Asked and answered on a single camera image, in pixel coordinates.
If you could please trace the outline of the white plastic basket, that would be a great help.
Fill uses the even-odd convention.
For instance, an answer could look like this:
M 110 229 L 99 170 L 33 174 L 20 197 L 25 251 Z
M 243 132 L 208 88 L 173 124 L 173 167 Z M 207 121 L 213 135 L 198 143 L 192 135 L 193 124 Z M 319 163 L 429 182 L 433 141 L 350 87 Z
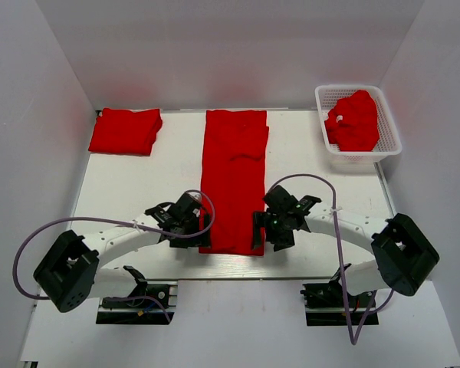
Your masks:
M 358 90 L 366 90 L 375 101 L 378 112 L 379 141 L 371 152 L 340 151 L 337 145 L 329 143 L 324 122 L 327 119 L 327 113 L 339 99 L 349 97 Z M 332 163 L 378 163 L 388 156 L 394 156 L 401 152 L 402 145 L 399 134 L 383 92 L 378 87 L 358 84 L 321 85 L 315 89 L 315 98 L 325 146 Z

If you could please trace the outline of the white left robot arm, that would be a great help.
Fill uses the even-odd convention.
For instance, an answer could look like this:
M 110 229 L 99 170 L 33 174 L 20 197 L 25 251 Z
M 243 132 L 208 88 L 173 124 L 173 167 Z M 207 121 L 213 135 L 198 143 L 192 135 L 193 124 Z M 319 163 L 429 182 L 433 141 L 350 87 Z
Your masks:
M 108 264 L 161 243 L 171 248 L 209 247 L 213 211 L 207 195 L 189 190 L 176 202 L 158 204 L 129 222 L 112 220 L 107 230 L 86 235 L 65 231 L 33 278 L 61 313 L 91 298 L 140 305 L 151 298 L 143 274 L 131 265 L 108 268 Z

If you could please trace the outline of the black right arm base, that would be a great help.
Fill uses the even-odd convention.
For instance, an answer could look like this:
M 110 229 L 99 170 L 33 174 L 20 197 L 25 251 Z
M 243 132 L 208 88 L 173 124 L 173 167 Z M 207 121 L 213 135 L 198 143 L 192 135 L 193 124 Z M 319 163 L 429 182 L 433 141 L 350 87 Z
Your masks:
M 304 300 L 308 327 L 341 327 L 347 325 L 346 308 L 339 286 L 330 283 L 302 284 L 300 294 Z M 373 295 L 372 291 L 357 296 L 348 295 L 351 324 L 360 325 L 361 318 Z

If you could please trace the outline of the red t shirts in basket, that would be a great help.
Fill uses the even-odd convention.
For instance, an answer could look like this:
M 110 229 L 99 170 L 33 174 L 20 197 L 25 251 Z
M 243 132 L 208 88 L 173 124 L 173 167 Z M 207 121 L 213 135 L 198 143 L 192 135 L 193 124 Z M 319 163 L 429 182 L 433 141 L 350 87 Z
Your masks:
M 366 90 L 341 98 L 327 113 L 330 144 L 344 152 L 371 152 L 380 139 L 375 101 Z

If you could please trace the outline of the red t shirt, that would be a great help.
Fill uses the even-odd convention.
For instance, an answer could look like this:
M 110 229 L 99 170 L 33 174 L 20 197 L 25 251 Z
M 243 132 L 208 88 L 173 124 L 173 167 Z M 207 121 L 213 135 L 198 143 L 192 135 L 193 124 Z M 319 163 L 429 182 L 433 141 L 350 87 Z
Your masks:
M 88 149 L 91 153 L 150 156 L 162 126 L 159 109 L 104 108 L 96 118 Z
M 265 157 L 269 127 L 264 110 L 208 110 L 200 190 L 215 207 L 210 248 L 201 254 L 262 256 L 253 249 L 253 214 L 265 208 Z

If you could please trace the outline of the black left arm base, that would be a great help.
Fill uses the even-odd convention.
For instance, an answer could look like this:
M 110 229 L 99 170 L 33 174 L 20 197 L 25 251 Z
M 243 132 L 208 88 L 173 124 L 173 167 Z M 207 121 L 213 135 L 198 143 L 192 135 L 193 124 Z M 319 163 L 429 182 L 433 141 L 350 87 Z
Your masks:
M 96 324 L 169 325 L 176 312 L 177 294 L 175 281 L 144 281 L 128 297 L 103 298 Z

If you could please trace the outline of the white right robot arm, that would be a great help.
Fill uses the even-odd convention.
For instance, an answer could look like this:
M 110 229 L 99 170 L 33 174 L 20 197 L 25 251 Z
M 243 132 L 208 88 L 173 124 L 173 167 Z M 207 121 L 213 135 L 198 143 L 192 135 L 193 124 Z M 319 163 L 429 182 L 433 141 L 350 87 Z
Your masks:
M 330 294 L 339 305 L 347 306 L 359 294 L 391 289 L 413 296 L 439 263 L 439 253 L 417 224 L 407 215 L 381 219 L 335 209 L 318 197 L 302 199 L 276 186 L 264 196 L 267 208 L 252 215 L 252 247 L 265 242 L 274 251 L 295 245 L 294 233 L 329 235 L 349 242 L 374 259 L 347 264 L 331 278 Z

